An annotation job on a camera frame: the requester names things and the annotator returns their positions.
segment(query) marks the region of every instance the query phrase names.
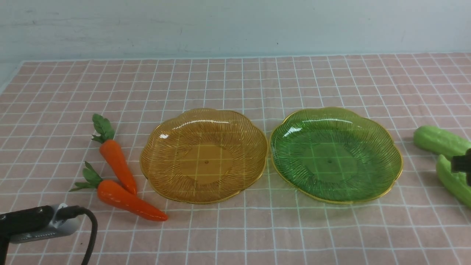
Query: pink checkered tablecloth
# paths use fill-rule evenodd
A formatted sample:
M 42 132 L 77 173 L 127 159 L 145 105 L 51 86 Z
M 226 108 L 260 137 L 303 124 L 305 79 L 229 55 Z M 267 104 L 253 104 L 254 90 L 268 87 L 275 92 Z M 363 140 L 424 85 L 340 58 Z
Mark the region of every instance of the pink checkered tablecloth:
M 471 137 L 471 54 L 81 60 L 24 62 L 0 95 L 0 212 L 65 202 L 98 218 L 90 264 L 105 265 L 457 265 L 471 260 L 471 210 L 435 174 L 436 156 L 412 144 L 437 125 Z M 274 170 L 212 205 L 163 199 L 139 155 L 150 132 L 182 111 L 245 114 L 269 136 L 301 108 L 338 106 L 371 118 L 404 156 L 394 188 L 375 201 L 336 206 L 296 192 Z M 104 177 L 93 113 L 109 118 L 139 196 L 164 210 L 153 223 L 100 202 L 81 181 L 83 161 Z M 7 264 L 80 264 L 90 236 L 11 245 Z

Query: white wall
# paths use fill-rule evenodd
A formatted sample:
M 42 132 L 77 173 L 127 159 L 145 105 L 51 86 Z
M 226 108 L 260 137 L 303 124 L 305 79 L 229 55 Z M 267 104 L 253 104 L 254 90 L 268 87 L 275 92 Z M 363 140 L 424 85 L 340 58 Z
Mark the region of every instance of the white wall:
M 470 50 L 470 0 L 0 0 L 0 63 Z

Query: green glass plate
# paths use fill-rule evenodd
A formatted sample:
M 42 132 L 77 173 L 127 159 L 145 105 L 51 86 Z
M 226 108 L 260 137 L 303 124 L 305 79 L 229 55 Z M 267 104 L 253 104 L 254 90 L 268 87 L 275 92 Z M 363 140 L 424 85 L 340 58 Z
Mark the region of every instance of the green glass plate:
M 270 147 L 281 177 L 328 203 L 377 199 L 392 188 L 403 167 L 389 132 L 344 108 L 294 112 L 273 131 Z

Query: carrot leaves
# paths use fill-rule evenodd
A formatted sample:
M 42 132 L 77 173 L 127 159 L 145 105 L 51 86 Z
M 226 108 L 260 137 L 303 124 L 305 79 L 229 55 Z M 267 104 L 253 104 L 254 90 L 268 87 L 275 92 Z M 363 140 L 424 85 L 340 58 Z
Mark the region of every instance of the carrot leaves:
M 92 134 L 93 141 L 104 143 L 106 140 L 112 140 L 114 138 L 114 129 L 111 126 L 110 120 L 95 113 L 92 116 L 92 121 L 93 121 L 93 127 L 95 128 L 95 131 L 97 131 L 97 133 L 100 134 L 100 135 Z
M 76 188 L 73 188 L 70 191 L 76 191 L 81 189 L 96 189 L 98 188 L 100 182 L 102 182 L 103 180 L 87 161 L 85 161 L 85 168 L 82 170 L 82 174 L 87 182 L 74 183 Z

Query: black device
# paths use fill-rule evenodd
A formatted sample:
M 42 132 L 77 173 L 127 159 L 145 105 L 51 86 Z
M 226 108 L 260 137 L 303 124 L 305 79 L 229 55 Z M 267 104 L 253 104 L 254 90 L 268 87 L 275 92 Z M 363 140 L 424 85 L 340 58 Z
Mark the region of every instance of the black device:
M 464 156 L 451 158 L 451 171 L 466 173 L 466 183 L 471 186 L 471 149 L 468 149 Z
M 72 235 L 80 226 L 79 215 L 87 215 L 92 223 L 89 245 L 82 261 L 82 265 L 88 264 L 97 237 L 97 219 L 87 208 L 62 203 L 1 214 L 0 265 L 6 262 L 10 243 L 22 244 Z

